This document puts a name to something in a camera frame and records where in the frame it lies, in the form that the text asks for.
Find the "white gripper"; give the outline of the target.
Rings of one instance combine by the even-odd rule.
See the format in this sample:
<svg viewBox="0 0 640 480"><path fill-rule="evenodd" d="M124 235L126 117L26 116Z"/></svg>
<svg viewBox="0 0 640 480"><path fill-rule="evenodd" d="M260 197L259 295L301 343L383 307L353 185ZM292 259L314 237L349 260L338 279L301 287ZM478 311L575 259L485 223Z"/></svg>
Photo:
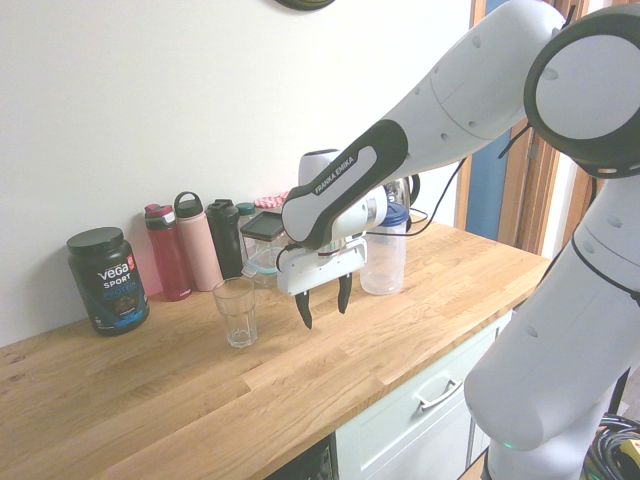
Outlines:
<svg viewBox="0 0 640 480"><path fill-rule="evenodd" d="M287 295L296 295L295 302L304 325L311 330L309 290L339 280L338 311L346 313L352 289L352 275L367 260L367 245L363 237L338 243L332 251L310 250L297 244L282 249L276 260L277 286Z"/></svg>

